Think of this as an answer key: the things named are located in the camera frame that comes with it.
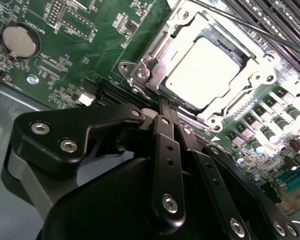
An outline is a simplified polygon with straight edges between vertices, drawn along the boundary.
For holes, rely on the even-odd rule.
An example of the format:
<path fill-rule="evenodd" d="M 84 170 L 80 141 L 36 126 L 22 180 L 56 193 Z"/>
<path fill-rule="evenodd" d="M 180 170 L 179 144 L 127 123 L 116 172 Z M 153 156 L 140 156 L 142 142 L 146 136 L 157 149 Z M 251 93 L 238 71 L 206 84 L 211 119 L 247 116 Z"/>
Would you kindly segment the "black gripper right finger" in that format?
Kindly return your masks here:
<path fill-rule="evenodd" d="M 192 177 L 186 203 L 194 217 L 196 240 L 300 240 L 300 229 L 234 163 L 212 144 L 201 146 L 196 135 L 179 122 L 177 106 L 167 100 L 183 157 Z"/>

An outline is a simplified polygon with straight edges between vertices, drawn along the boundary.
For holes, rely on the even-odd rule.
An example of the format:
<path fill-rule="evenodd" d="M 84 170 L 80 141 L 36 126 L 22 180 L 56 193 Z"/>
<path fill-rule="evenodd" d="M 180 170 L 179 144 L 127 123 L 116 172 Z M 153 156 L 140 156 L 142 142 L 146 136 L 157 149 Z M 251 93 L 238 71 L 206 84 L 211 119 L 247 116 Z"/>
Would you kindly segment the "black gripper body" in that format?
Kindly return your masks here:
<path fill-rule="evenodd" d="M 187 171 L 182 173 L 185 223 L 162 235 L 145 219 L 151 162 L 131 159 L 62 197 L 42 227 L 44 240 L 223 240 L 209 200 Z"/>

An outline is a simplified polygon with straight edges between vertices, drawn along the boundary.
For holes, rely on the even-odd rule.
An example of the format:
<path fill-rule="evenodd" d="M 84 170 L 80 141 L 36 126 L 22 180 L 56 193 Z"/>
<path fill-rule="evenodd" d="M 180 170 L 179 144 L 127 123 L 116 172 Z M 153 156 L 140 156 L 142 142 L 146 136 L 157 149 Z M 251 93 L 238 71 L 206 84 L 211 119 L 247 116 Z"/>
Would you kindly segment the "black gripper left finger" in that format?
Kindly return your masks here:
<path fill-rule="evenodd" d="M 11 155 L 54 189 L 50 210 L 67 194 L 94 146 L 102 156 L 128 150 L 133 159 L 151 163 L 149 208 L 144 217 L 161 235 L 175 233 L 185 222 L 180 145 L 169 117 L 157 115 L 143 130 L 145 116 L 132 104 L 112 104 L 24 113 L 10 137 Z"/>

